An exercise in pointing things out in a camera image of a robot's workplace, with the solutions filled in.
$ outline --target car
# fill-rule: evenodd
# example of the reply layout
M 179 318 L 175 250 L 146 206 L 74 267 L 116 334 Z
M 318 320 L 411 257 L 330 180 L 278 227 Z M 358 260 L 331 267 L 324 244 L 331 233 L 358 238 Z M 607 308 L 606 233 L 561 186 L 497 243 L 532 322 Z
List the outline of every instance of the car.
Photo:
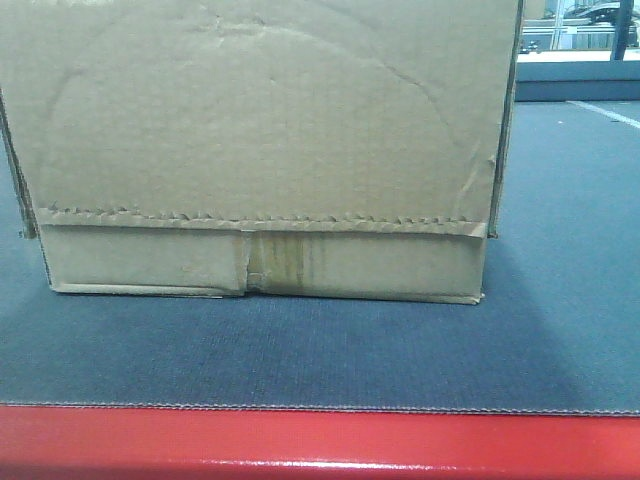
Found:
M 564 14 L 565 19 L 584 19 L 589 21 L 589 25 L 608 24 L 615 26 L 618 23 L 618 12 L 620 11 L 620 2 L 598 3 L 589 7 L 575 7 Z M 632 21 L 629 26 L 629 42 L 628 46 L 638 47 L 638 22 L 640 21 L 640 11 L 634 9 L 632 12 Z
M 575 7 L 567 10 L 564 18 L 585 18 L 589 20 L 591 25 L 599 23 L 608 23 L 616 25 L 618 23 L 618 11 L 620 10 L 620 2 L 598 3 L 590 7 Z M 633 10 L 632 17 L 634 20 L 640 19 L 640 12 Z

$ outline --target floor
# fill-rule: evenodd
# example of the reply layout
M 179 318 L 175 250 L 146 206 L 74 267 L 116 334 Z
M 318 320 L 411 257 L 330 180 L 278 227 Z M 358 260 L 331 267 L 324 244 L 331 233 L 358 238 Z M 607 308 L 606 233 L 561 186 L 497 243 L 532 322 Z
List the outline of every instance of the floor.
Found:
M 0 161 L 0 403 L 640 415 L 638 122 L 517 105 L 477 307 L 54 294 Z

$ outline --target red surface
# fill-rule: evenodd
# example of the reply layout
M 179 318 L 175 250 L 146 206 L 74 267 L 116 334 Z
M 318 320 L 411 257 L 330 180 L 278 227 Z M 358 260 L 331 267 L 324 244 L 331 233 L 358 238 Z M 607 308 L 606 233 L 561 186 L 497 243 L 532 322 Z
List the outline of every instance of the red surface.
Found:
M 0 478 L 640 478 L 640 419 L 0 407 Z

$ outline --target crease in cardboard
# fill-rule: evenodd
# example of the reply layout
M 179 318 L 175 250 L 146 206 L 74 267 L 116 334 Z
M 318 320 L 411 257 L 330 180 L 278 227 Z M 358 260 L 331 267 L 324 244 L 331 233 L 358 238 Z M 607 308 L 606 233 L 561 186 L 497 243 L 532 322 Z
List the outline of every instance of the crease in cardboard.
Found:
M 374 233 L 438 233 L 484 238 L 486 222 L 476 222 L 461 216 L 376 218 L 363 214 L 344 215 L 261 215 L 224 218 L 197 212 L 160 212 L 143 214 L 125 207 L 111 209 L 59 208 L 55 204 L 39 208 L 38 221 L 43 225 L 86 225 L 112 227 L 184 228 L 212 230 L 266 230 L 316 232 Z

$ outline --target torn cardboard edge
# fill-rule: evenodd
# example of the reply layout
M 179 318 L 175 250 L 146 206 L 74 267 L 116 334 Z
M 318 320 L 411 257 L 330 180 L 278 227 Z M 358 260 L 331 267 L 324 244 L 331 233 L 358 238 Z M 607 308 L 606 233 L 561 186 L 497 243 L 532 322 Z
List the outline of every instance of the torn cardboard edge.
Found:
M 259 215 L 252 218 L 224 218 L 215 214 L 161 212 L 141 213 L 124 207 L 83 210 L 60 209 L 56 206 L 37 209 L 43 225 L 142 227 L 211 230 L 306 231 L 306 232 L 375 232 L 375 233 L 436 233 L 484 238 L 487 223 L 467 220 L 465 217 L 397 217 L 374 218 L 361 214 L 292 215 L 289 217 Z
M 38 229 L 33 212 L 33 204 L 31 203 L 31 196 L 29 195 L 29 187 L 27 186 L 22 169 L 20 168 L 20 163 L 18 162 L 18 157 L 13 148 L 13 143 L 11 142 L 11 132 L 9 131 L 9 121 L 4 107 L 2 89 L 0 89 L 0 133 L 4 139 L 9 170 L 11 171 L 11 178 L 13 178 L 13 187 L 20 206 L 20 215 L 22 216 L 22 224 L 24 227 L 22 236 L 24 238 L 36 238 L 38 236 Z

